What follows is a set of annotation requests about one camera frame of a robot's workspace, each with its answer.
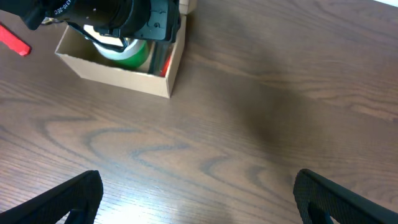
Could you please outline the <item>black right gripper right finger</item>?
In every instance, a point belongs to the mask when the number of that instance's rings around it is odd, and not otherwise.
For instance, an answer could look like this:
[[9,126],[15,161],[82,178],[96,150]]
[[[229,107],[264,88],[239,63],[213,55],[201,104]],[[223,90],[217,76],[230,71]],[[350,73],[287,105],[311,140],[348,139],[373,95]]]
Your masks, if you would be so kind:
[[309,170],[298,172],[293,195],[304,224],[397,223],[397,213]]

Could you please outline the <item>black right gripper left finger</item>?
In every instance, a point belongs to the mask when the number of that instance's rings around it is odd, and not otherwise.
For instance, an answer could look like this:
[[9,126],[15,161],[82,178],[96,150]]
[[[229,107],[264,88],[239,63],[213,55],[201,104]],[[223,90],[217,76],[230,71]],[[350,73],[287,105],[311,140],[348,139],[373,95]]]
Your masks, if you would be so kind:
[[1,223],[90,224],[103,197],[103,183],[97,170],[88,170],[14,208],[1,213]]

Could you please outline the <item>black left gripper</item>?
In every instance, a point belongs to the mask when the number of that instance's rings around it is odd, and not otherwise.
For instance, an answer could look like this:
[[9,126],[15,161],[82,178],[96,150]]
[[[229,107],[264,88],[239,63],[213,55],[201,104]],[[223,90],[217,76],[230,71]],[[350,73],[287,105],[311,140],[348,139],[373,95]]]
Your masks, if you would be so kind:
[[[122,52],[127,47],[125,37],[155,41],[149,73],[160,75],[160,70],[170,55],[168,42],[175,42],[181,25],[179,1],[74,1],[67,14],[67,24],[93,43],[117,52]],[[84,30],[84,25],[93,26],[101,36],[120,39],[123,47],[101,43]]]

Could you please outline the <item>brown cardboard box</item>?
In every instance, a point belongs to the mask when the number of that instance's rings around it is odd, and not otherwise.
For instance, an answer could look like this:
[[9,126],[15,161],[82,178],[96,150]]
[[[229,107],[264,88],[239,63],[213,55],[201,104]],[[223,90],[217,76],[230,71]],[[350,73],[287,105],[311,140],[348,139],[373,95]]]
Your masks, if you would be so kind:
[[80,78],[170,98],[185,46],[187,15],[196,8],[197,0],[180,1],[182,24],[177,32],[177,40],[169,55],[169,66],[163,77],[148,73],[152,55],[149,55],[149,59],[136,70],[110,67],[93,44],[70,27],[65,29],[55,54]]

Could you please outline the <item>green tape roll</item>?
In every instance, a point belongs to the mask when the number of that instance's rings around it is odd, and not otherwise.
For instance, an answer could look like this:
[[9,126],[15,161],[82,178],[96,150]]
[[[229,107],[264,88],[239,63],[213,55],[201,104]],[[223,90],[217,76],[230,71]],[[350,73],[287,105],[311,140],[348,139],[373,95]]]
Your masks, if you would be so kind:
[[117,65],[135,69],[140,67],[149,56],[149,46],[145,40],[128,39],[128,46],[123,52],[115,52],[94,44],[97,51],[106,59]]

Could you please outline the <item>red utility knife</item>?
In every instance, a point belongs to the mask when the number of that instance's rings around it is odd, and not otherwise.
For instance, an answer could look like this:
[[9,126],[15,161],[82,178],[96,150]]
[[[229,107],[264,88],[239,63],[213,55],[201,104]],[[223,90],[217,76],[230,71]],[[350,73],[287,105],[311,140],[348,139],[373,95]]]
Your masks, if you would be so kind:
[[1,24],[1,42],[13,50],[15,53],[25,57],[30,54],[32,48],[20,37],[10,31],[5,25]]

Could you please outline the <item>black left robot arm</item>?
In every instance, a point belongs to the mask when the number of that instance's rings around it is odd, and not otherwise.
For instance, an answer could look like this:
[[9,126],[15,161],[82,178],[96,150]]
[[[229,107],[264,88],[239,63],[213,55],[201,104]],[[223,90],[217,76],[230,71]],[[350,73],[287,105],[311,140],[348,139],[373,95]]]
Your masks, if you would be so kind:
[[150,60],[148,72],[165,76],[169,47],[181,26],[179,2],[171,0],[1,0],[30,30],[67,23],[121,68]]

